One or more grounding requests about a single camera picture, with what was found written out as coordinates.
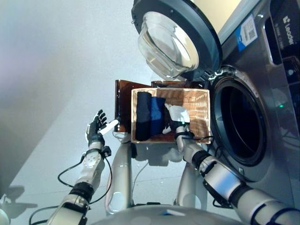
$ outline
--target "black cable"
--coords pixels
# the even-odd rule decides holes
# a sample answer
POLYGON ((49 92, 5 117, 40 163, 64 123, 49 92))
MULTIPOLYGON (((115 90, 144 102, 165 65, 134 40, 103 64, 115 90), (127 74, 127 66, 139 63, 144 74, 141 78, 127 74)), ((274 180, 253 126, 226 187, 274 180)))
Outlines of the black cable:
POLYGON ((210 142, 210 144, 209 144, 209 146, 207 147, 207 153, 209 153, 210 152, 210 148, 212 147, 212 145, 214 144, 214 142, 215 142, 215 138, 214 137, 212 137, 211 138, 211 142, 210 142))
POLYGON ((48 220, 41 220, 41 221, 37 221, 37 222, 35 222, 35 223, 31 223, 31 221, 32 221, 33 216, 34 216, 35 214, 37 214, 38 212, 44 211, 44 210, 55 209, 55 208, 57 208, 57 207, 58 207, 58 205, 56 205, 56 206, 50 206, 50 207, 45 207, 45 208, 41 208, 41 209, 35 210, 35 211, 31 214, 31 216, 29 217, 29 221, 28 221, 29 225, 38 225, 38 224, 46 223, 48 220))
POLYGON ((48 220, 45 219, 45 220, 37 221, 37 222, 35 222, 35 223, 31 224, 31 225, 43 224, 43 223, 47 223, 47 221, 48 221, 48 220))
MULTIPOLYGON (((108 166, 109 166, 109 170, 110 170, 110 173, 111 173, 111 182, 110 182, 110 184, 109 184, 109 187, 108 187, 107 191, 106 191, 100 198, 98 198, 97 200, 91 202, 90 205, 92 205, 92 204, 94 204, 94 203, 100 201, 100 200, 108 193, 108 191, 110 190, 110 188, 111 188, 111 186, 112 186, 112 180, 113 180, 112 167, 111 167, 110 163, 108 162, 107 158, 105 157, 104 159, 106 160, 106 162, 107 162, 107 164, 108 164, 108 166)), ((74 165, 74 166, 72 166, 72 167, 66 169, 64 172, 66 172, 66 171, 68 171, 68 170, 70 170, 70 169, 72 169, 72 168, 78 166, 80 163, 77 163, 76 165, 74 165)), ((55 209, 55 208, 57 208, 57 207, 58 207, 58 205, 56 205, 56 206, 50 206, 50 207, 45 207, 45 208, 41 208, 41 209, 38 209, 38 210, 34 211, 34 212, 31 214, 31 216, 29 217, 29 225, 38 225, 38 224, 46 223, 48 220, 41 220, 41 221, 37 221, 37 222, 35 222, 35 223, 31 223, 31 221, 32 221, 33 216, 34 216, 35 214, 37 214, 38 212, 44 211, 44 210, 55 209)))
POLYGON ((94 204, 94 203, 100 201, 100 200, 108 193, 108 191, 111 189, 111 186, 112 186, 112 180, 113 180, 112 168, 111 168, 111 165, 110 165, 110 163, 108 162, 107 158, 105 157, 104 159, 106 160, 106 162, 107 162, 107 164, 108 164, 108 166, 109 166, 109 171, 110 171, 110 173, 111 173, 111 182, 109 183, 108 189, 105 191, 105 193, 104 193, 100 198, 98 198, 97 200, 92 201, 92 202, 90 203, 90 205, 92 205, 92 204, 94 204))
POLYGON ((231 209, 231 210, 233 209, 233 207, 231 205, 217 205, 216 204, 216 199, 214 199, 212 201, 212 205, 217 207, 217 208, 222 208, 222 209, 231 209))
POLYGON ((214 136, 206 136, 206 137, 198 137, 198 138, 193 138, 193 137, 183 137, 182 139, 190 139, 190 140, 195 140, 195 141, 202 141, 208 138, 214 138, 214 136))
POLYGON ((68 169, 66 169, 66 170, 64 170, 63 172, 61 172, 60 174, 58 174, 58 176, 57 176, 58 181, 59 181, 60 183, 62 183, 63 185, 66 185, 66 186, 68 186, 68 187, 70 187, 70 188, 73 188, 73 187, 74 187, 73 185, 70 185, 70 184, 68 184, 68 183, 66 183, 66 182, 64 182, 64 181, 62 181, 62 180, 60 179, 60 176, 63 175, 65 172, 67 172, 67 171, 69 171, 69 170, 71 170, 71 169, 77 167, 78 165, 80 165, 80 164, 83 162, 83 160, 84 160, 84 155, 81 156, 81 159, 80 159, 80 162, 79 162, 79 163, 77 163, 77 164, 75 164, 75 165, 69 167, 68 169))
POLYGON ((140 173, 143 171, 143 169, 145 169, 145 167, 149 164, 149 162, 147 162, 143 167, 142 169, 140 169, 140 171, 137 173, 136 177, 135 177, 135 181, 133 182, 133 187, 132 187, 132 196, 133 196, 133 190, 135 189, 135 182, 136 182, 136 179, 137 177, 140 175, 140 173))
POLYGON ((202 141, 208 138, 214 138, 214 136, 206 136, 206 137, 199 137, 199 138, 194 138, 195 141, 202 141))

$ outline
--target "washing machine door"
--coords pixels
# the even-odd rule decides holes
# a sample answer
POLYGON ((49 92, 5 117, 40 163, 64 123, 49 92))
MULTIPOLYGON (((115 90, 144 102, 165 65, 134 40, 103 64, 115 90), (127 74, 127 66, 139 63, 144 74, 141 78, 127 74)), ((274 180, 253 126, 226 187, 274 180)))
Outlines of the washing machine door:
POLYGON ((222 49, 211 23, 194 0, 135 0, 133 24, 138 45, 161 77, 190 79, 220 68, 222 49))

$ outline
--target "wicker basket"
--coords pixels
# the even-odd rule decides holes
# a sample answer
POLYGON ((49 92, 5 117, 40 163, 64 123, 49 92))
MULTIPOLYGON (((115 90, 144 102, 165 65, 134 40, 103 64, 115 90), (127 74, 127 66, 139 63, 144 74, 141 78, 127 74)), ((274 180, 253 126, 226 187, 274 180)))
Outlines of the wicker basket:
MULTIPOLYGON (((137 93, 145 91, 153 97, 165 98, 165 102, 171 105, 180 105, 187 109, 190 116, 190 129, 197 137, 210 135, 210 93, 205 89, 190 88, 138 88, 131 91, 131 141, 139 143, 135 139, 136 130, 136 105, 137 93)), ((174 133, 155 135, 142 143, 172 143, 174 133)), ((210 143, 209 139, 197 141, 210 143)))

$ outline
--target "front-loading washing machine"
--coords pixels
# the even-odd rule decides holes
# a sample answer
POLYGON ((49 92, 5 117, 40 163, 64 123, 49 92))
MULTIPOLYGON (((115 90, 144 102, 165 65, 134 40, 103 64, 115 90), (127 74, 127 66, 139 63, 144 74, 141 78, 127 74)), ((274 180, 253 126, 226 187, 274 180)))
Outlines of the front-loading washing machine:
POLYGON ((139 48, 159 75, 202 81, 220 158, 300 208, 299 1, 259 1, 220 44, 192 0, 135 0, 139 48))

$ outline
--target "folded clothing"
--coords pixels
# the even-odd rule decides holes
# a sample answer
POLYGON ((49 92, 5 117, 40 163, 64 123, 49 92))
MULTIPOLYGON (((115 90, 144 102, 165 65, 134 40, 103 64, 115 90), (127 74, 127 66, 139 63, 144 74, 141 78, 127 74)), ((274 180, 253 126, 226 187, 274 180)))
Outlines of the folded clothing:
POLYGON ((137 93, 135 138, 138 141, 146 141, 151 137, 151 97, 147 92, 137 93))
POLYGON ((164 129, 164 107, 165 98, 152 97, 151 98, 151 125, 150 135, 158 135, 164 129))

